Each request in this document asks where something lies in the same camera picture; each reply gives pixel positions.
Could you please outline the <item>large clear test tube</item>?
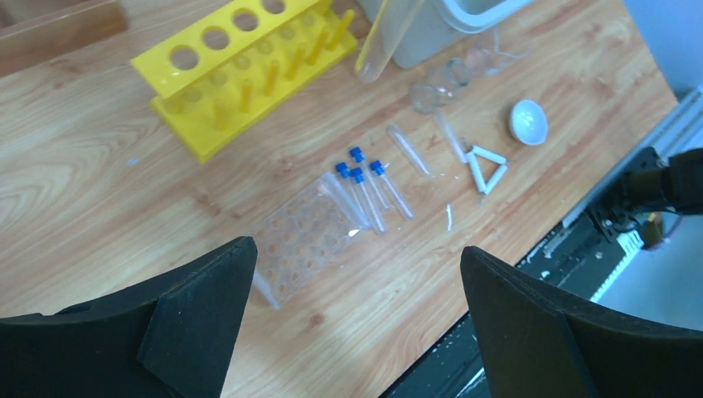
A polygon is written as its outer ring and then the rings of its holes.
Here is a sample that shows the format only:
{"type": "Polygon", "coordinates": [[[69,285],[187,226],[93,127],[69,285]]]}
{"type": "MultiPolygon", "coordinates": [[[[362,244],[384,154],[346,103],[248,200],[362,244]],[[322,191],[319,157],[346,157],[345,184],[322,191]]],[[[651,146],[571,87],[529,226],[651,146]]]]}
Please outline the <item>large clear test tube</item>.
{"type": "Polygon", "coordinates": [[[355,63],[364,83],[376,81],[393,56],[424,0],[358,1],[372,26],[355,63]]]}

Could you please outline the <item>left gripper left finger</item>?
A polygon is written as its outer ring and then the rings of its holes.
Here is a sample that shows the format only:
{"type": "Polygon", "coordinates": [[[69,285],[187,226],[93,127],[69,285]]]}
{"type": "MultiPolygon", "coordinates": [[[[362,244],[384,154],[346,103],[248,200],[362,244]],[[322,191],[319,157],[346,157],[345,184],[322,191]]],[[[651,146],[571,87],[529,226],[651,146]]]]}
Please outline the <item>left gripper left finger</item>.
{"type": "Polygon", "coordinates": [[[2,396],[219,396],[257,254],[241,236],[58,313],[3,318],[2,396]]]}

